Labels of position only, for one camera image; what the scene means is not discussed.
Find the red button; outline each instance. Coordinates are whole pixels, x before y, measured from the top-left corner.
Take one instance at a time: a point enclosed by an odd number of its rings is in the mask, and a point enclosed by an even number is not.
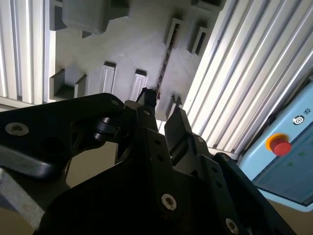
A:
[[[270,149],[277,156],[283,156],[290,152],[291,144],[285,138],[277,138],[270,142]]]

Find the control panel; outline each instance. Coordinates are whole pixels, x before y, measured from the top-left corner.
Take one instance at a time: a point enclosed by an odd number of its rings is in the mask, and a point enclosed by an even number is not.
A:
[[[313,210],[313,82],[238,164],[267,199],[303,212]]]

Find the screw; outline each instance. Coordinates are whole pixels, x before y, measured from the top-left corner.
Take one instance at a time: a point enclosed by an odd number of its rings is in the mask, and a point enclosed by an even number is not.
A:
[[[228,229],[235,235],[237,235],[239,233],[239,229],[237,227],[237,224],[232,220],[227,218],[226,221],[226,226],[228,227]]]
[[[114,105],[119,105],[118,101],[116,101],[115,99],[112,99],[111,103],[114,104]]]
[[[24,136],[29,132],[29,129],[23,123],[11,122],[5,126],[5,131],[12,136]]]
[[[226,162],[229,162],[229,159],[226,155],[222,155],[223,159],[226,161]]]
[[[161,197],[163,206],[170,211],[174,211],[177,208],[176,200],[172,195],[163,194]]]
[[[199,140],[200,143],[204,142],[204,140],[200,136],[198,136],[197,139]]]
[[[146,115],[150,115],[150,113],[147,110],[143,111]]]

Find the emergency stop button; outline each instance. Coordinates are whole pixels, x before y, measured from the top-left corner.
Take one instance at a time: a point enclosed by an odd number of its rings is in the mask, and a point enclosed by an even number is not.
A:
[[[267,139],[267,149],[277,156],[284,156],[291,151],[291,144],[284,134],[275,134]]]

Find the black metal bracket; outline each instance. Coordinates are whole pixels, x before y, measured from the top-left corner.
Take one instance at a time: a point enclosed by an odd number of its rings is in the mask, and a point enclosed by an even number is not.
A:
[[[56,179],[72,157],[104,144],[92,136],[96,121],[119,116],[124,109],[114,95],[96,94],[3,112],[0,166],[41,180]],[[27,133],[9,133],[10,123]]]

